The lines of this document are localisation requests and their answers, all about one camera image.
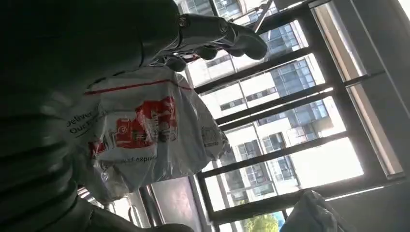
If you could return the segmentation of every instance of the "white plastic bag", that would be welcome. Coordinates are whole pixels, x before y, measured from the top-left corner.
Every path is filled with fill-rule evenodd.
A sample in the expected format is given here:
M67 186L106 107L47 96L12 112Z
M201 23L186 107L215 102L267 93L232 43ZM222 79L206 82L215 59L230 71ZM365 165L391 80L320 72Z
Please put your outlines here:
M100 202L188 176L230 146L185 78L144 68L93 84L67 115L80 182Z
M355 232L349 224L324 200L308 191L294 206L280 232Z

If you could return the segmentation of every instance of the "black window frame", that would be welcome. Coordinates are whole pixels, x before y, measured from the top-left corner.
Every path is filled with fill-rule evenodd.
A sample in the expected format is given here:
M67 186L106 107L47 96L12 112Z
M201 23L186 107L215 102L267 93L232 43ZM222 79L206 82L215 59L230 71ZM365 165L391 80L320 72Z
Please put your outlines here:
M219 124L222 131L232 130L264 119L268 116L279 115L296 107L315 103L316 101L322 100L326 97L332 97L346 127L346 131L331 136L316 138L291 147L284 147L280 150L275 150L265 155L256 156L247 160L224 165L222 167L217 167L214 162L214 169L206 172L199 172L196 176L198 179L198 185L202 192L208 218L209 221L213 223L217 231L219 231L218 226L222 224L233 223L252 218L257 215L264 215L277 211L284 212L286 208L293 207L297 203L306 189L266 198L256 202L245 202L244 204L236 205L234 207L214 211L205 183L206 178L218 176L220 174L239 170L241 168L251 167L255 164L262 164L263 162L277 158L286 158L290 154L318 147L331 141L349 138L362 166L364 174L347 180L310 188L321 194L323 197L331 198L364 189L385 186L391 184L393 181L401 181L403 178L398 177L396 179L390 179L383 171L382 164L376 155L375 149L370 142L370 138L366 133L365 127L360 120L359 113L357 112L353 100L349 95L349 87L359 83L362 80L367 80L369 76L365 75L352 81L343 81L343 77L338 70L337 63L333 58L332 51L329 49L327 40L323 36L322 29L317 23L316 16L313 13L312 8L329 1L330 0L305 0L303 3L295 7L267 17L258 31L258 34L261 35L269 30L279 28L298 20L307 40L308 47L304 47L290 53L280 54L265 60L263 63L258 63L252 67L240 70L236 73L216 79L195 88L195 91L198 94L215 91L218 88L244 80L269 69L284 66L297 58L313 54L325 78L324 84L315 85L299 92L280 97L279 99L218 118L216 119L216 122ZM255 23L252 23L248 25L248 27L252 28L254 24Z

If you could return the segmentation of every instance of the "glass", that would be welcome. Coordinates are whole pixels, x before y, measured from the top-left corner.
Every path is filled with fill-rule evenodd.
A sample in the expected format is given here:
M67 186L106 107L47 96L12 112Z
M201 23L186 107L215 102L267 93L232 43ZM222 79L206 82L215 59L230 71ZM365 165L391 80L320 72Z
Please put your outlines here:
M209 0L174 0L181 14L214 16Z
M209 192L218 192L225 199L210 196L217 211L360 175L363 170L351 142L342 138L205 181Z
M213 60L198 59L188 63L187 69L195 87L234 73L231 56L224 50L219 51Z
M225 51L219 51L213 60L199 59L187 65L187 69L195 87L211 82L218 78L228 76L257 63L269 61L282 56L308 44L300 29L299 23L293 21L277 29L267 31L260 35L268 46L268 52L263 59L253 60L246 55L232 57Z
M279 232L284 224L285 217L282 212L275 212L233 223L223 224L219 227L221 232L234 231L232 227L235 227L235 231L243 232Z
M234 23L242 26L246 26L248 24L254 23L258 21L259 16L262 13L262 9L259 9L258 11L254 11L255 8L259 7L261 4L266 3L267 0L263 1L257 1L257 0L252 0L252 1L246 1L247 2L247 7L250 9L248 11L248 14L242 15L241 17L237 18L232 18L234 20ZM274 15L278 12L276 6L274 3L272 3L266 12L266 17L269 17L271 15Z
M237 71L308 46L298 21L293 21L282 27L267 31L261 34L260 37L268 47L266 56L260 60L251 59L246 55L232 57Z
M311 54L200 97L212 116L220 118L322 83L323 75Z
M219 167L345 131L332 97L225 131L232 147L217 161ZM288 162L280 161L277 167Z

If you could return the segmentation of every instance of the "building window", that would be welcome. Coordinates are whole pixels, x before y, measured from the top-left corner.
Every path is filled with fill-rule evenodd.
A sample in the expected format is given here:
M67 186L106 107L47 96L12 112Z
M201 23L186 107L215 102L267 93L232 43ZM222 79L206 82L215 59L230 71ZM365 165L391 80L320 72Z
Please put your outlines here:
M262 141L267 153L281 150L286 147L283 134L281 132L271 134L268 137L263 138Z
M261 38L268 46L268 53L266 55L268 58L282 55L284 52L288 52L289 49L292 51L300 48L290 24L270 30L262 34Z
M265 89L263 91L248 95L248 96L246 96L246 100L250 102L250 101L262 98L262 97L266 97L266 96L268 96L270 94L273 94L273 93L276 93L276 88L275 87L268 88L268 89ZM235 106L242 105L242 104L245 104L245 99L243 99L243 98L237 99L237 100L230 101L228 103L220 105L220 110L222 110L222 111L227 110L227 109L230 109L230 108L233 108Z
M250 101L256 100L258 98L268 96L268 95L273 94L273 93L276 93L276 88L275 87L268 88L268 89L265 89L261 92L257 92L257 93L251 94L249 96L246 96L246 100L250 102Z
M220 158L222 166L235 163L235 154L231 151ZM239 170L234 170L232 172L225 173L225 179L228 184L229 191L235 191L237 189L242 189L245 187L241 173Z
M239 154L242 160L248 160L250 158L262 155L258 142L253 140L248 143L244 143L238 146ZM246 175L251 186L258 186L266 183L266 185L253 188L255 196L260 196L274 192L270 179L268 177L268 171L264 164L255 164L245 169Z
M271 74L281 97L316 85L305 59L274 69Z
M214 59L214 60L212 60L212 61L207 62L207 63L206 63L206 66L207 66L208 68L211 68L211 67L213 67L213 66L215 66L215 65L221 64L221 63L226 62L226 61L228 61L228 60L230 60L230 59L231 59L230 55L224 55L224 56L222 56L222 57L219 57L219 58L216 58L216 59Z
M221 17L229 18L241 12L237 0L215 0L218 13Z
M258 21L258 18L259 18L259 16L261 15L261 12L262 12L262 11L260 11L260 12L253 12L253 13L249 14L248 17L249 17L250 23L254 23L254 22ZM266 12L266 16L265 16L265 17L269 17L269 16L271 16L271 15L274 15L274 14L276 14L277 12L278 12L278 10L276 9L275 5L272 4L272 5L270 6L269 10Z
M279 170L275 169L275 178L278 181L295 179L294 170L292 168L292 160L290 157L280 157L273 162L276 162Z
M237 100L230 101L228 103L220 105L220 110L231 109L235 106L239 106L239 105L242 105L242 104L245 104L245 99L243 99L243 98L237 99Z
M209 0L186 0L178 5L179 12L214 16Z

